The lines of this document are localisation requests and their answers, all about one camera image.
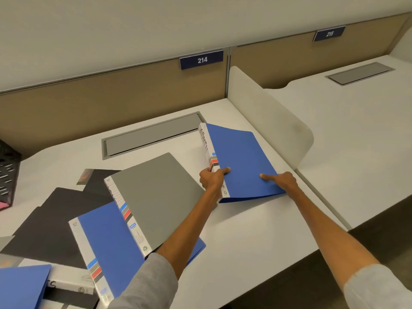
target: sleeve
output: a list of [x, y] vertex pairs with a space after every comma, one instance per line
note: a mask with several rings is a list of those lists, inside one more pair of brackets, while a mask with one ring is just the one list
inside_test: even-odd
[[412, 308], [412, 292], [384, 265], [369, 265], [356, 272], [344, 286], [350, 309]]
[[168, 309], [177, 290], [178, 280], [170, 263], [152, 253], [108, 309]]

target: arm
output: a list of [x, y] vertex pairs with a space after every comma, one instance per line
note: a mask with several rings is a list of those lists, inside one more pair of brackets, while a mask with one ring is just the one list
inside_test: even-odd
[[412, 292], [362, 244], [317, 208], [290, 172], [260, 177], [275, 181], [296, 203], [349, 308], [412, 308]]
[[189, 260], [210, 213], [222, 197], [223, 176], [229, 168], [200, 172], [206, 191], [187, 218], [143, 263], [126, 290], [113, 300], [109, 309], [168, 309], [178, 289], [178, 279]]

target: red stripe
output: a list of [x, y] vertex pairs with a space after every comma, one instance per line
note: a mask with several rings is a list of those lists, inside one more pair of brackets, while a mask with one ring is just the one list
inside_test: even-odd
[[130, 214], [130, 209], [127, 210], [127, 212], [124, 213], [123, 218], [126, 219], [127, 216]]
[[91, 278], [94, 279], [96, 276], [98, 276], [100, 274], [100, 272], [102, 271], [102, 268], [99, 267], [97, 268], [92, 274], [91, 274]]
[[212, 166], [212, 164], [214, 164], [214, 163], [217, 163], [218, 162], [218, 159], [216, 158], [216, 159], [212, 159], [211, 161], [210, 161], [210, 163], [209, 163], [209, 168]]

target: white wall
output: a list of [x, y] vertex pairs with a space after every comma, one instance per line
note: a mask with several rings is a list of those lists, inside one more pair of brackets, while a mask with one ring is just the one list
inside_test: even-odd
[[0, 1], [0, 91], [412, 10], [412, 0]]
[[390, 55], [407, 62], [412, 62], [412, 28], [409, 28], [403, 35]]

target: desk surface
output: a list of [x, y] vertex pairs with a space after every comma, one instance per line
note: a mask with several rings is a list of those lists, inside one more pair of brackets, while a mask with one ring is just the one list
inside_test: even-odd
[[[107, 160], [101, 156], [102, 138], [195, 111], [209, 123], [252, 131], [275, 169], [293, 172], [223, 99], [50, 147], [23, 161], [14, 205], [0, 213], [0, 236], [13, 234], [56, 187], [75, 187], [85, 168], [125, 169], [171, 152], [198, 181], [198, 173], [207, 166], [198, 132]], [[337, 221], [299, 177], [297, 181], [313, 202]], [[201, 238], [206, 248], [183, 272], [173, 308], [219, 308], [317, 250], [305, 221], [287, 196], [221, 204], [211, 214]]]
[[[373, 61], [396, 70], [340, 86]], [[351, 227], [412, 194], [412, 64], [382, 56], [267, 90], [314, 134], [297, 170]]]

